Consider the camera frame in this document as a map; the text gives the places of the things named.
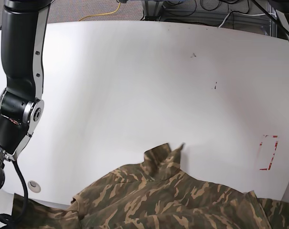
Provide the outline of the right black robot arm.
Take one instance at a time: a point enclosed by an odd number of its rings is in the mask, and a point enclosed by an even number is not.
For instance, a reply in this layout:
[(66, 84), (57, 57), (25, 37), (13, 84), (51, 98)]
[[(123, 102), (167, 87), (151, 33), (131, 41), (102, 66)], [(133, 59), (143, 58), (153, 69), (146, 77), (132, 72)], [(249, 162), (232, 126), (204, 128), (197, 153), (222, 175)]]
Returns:
[(3, 5), (1, 63), (7, 85), (0, 96), (0, 189), (4, 161), (17, 160), (43, 113), (43, 46), (50, 6), (49, 0), (6, 0)]

